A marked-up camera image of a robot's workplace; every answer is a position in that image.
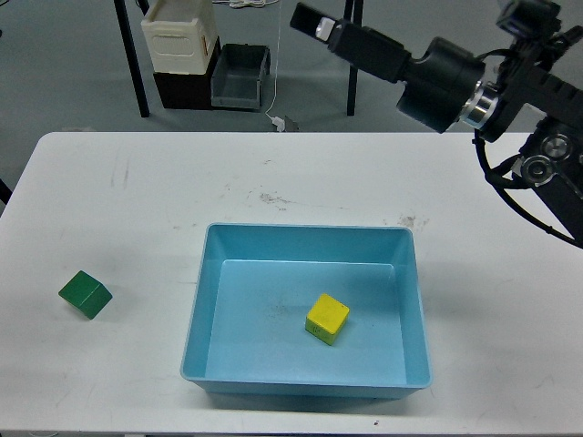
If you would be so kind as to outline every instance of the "yellow block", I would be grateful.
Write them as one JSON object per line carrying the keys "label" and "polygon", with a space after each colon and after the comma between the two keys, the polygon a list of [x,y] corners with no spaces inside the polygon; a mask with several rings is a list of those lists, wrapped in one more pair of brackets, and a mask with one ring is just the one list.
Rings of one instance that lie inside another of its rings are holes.
{"label": "yellow block", "polygon": [[346,305],[323,293],[306,317],[306,330],[332,346],[349,312]]}

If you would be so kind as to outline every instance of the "concrete floor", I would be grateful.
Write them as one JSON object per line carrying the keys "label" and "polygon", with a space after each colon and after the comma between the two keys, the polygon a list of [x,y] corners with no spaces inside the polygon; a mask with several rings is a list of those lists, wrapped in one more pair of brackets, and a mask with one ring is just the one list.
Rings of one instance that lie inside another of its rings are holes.
{"label": "concrete floor", "polygon": [[[334,16],[342,0],[311,0]],[[434,36],[478,54],[506,47],[511,37],[495,25],[500,0],[367,0],[363,22],[401,41],[420,57]],[[583,23],[577,0],[559,2],[564,28]],[[301,131],[429,130],[395,109],[403,85],[359,75],[355,117],[345,115],[348,65],[324,45],[291,29],[296,2],[282,0],[262,9],[214,5],[221,42],[269,46],[271,76],[259,112],[165,109],[141,32],[142,14],[128,0],[138,61],[151,115],[142,118],[131,84],[115,10],[101,0],[11,1],[0,7],[0,178],[14,188],[39,138],[52,131],[272,131],[263,114],[277,97],[272,116],[288,116]],[[278,36],[280,50],[277,51]],[[583,86],[579,72],[583,44],[574,47],[555,73]],[[524,111],[512,126],[530,131],[538,119]],[[453,130],[468,130],[463,125]]]}

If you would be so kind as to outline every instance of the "gray bin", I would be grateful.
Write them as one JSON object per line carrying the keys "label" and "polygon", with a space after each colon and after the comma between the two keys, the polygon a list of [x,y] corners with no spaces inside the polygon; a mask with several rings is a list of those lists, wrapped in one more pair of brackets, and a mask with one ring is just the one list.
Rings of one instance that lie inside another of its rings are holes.
{"label": "gray bin", "polygon": [[270,73],[267,46],[226,44],[210,80],[214,107],[255,109],[261,107],[261,86]]}

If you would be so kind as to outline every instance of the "black metal stand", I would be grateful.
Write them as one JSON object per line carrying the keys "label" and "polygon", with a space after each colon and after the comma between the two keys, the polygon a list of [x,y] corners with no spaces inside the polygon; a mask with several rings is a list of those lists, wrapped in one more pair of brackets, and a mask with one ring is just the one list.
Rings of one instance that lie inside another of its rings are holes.
{"label": "black metal stand", "polygon": [[[144,15],[148,11],[149,5],[148,0],[138,0],[139,8],[142,10]],[[144,83],[142,81],[142,76],[139,72],[138,57],[136,55],[136,47],[134,46],[134,39],[131,35],[131,29],[129,28],[128,20],[128,10],[126,9],[125,0],[114,0],[114,5],[116,7],[116,13],[118,14],[119,30],[121,31],[121,38],[124,42],[124,47],[126,49],[126,57],[128,58],[129,72],[131,74],[131,80],[134,83],[134,89],[136,91],[136,98],[138,99],[139,114],[143,117],[149,116],[148,100],[146,99],[146,90],[144,89]]]}
{"label": "black metal stand", "polygon": [[6,186],[2,179],[0,179],[0,201],[6,205],[11,196],[12,191],[10,191],[10,188]]}
{"label": "black metal stand", "polygon": [[[364,0],[346,0],[344,4],[344,19],[352,20],[356,25],[363,23]],[[356,82],[358,80],[358,68],[350,67],[348,76],[348,102],[346,103],[346,115],[354,115],[356,106]]]}

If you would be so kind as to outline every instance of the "wire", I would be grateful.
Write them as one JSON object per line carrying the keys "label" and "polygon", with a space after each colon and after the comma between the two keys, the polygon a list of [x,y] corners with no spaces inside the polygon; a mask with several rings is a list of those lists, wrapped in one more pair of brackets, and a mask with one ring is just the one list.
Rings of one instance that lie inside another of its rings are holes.
{"label": "wire", "polygon": [[273,5],[280,0],[212,0],[215,5],[229,5],[233,9],[241,9],[243,7],[264,7]]}
{"label": "wire", "polygon": [[488,175],[491,174],[494,170],[490,167],[488,163],[488,159],[486,156],[486,142],[480,136],[480,132],[478,130],[475,131],[474,140],[472,141],[476,145],[476,154],[477,160],[480,164],[482,170],[484,170],[484,175],[486,176],[486,181],[492,185],[498,196],[502,198],[506,202],[506,204],[512,208],[520,217],[528,221],[529,223],[535,225],[537,228],[544,230],[547,234],[552,235],[553,237],[560,239],[576,248],[583,249],[583,243],[576,241],[575,239],[568,237],[561,232],[558,232],[552,226],[540,221],[538,218],[534,217],[524,208],[522,208],[508,193],[506,193],[506,189],[510,188],[500,188],[496,185],[492,184],[490,180],[488,180]]}
{"label": "wire", "polygon": [[517,57],[517,52],[509,48],[498,48],[497,50],[491,50],[480,56],[476,56],[476,59],[483,61],[489,56],[506,56],[506,57]]}
{"label": "wire", "polygon": [[280,16],[279,16],[279,27],[278,27],[278,31],[277,31],[277,50],[275,52],[275,75],[273,78],[273,100],[271,101],[271,105],[270,107],[267,108],[267,110],[265,111],[265,115],[271,120],[271,122],[274,121],[273,117],[270,116],[270,111],[273,108],[273,105],[275,105],[275,98],[277,97],[277,70],[280,64],[280,42],[281,42],[281,5],[283,4],[283,2],[280,2]]}

